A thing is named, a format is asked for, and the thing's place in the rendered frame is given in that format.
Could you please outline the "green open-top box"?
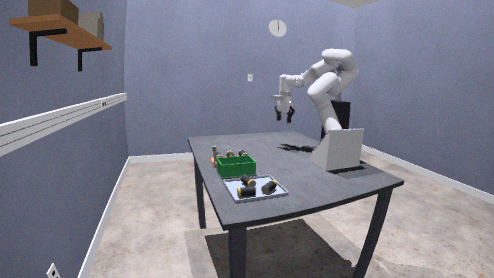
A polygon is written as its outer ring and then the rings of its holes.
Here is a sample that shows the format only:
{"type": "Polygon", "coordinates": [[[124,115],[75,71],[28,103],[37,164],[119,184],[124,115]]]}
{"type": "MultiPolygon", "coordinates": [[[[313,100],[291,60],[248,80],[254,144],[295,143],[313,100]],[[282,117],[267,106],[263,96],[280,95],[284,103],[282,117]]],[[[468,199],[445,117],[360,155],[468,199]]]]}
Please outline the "green open-top box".
{"type": "Polygon", "coordinates": [[[217,158],[219,169],[217,171],[221,178],[241,177],[243,175],[256,175],[256,161],[249,155],[219,157],[217,158]]]}

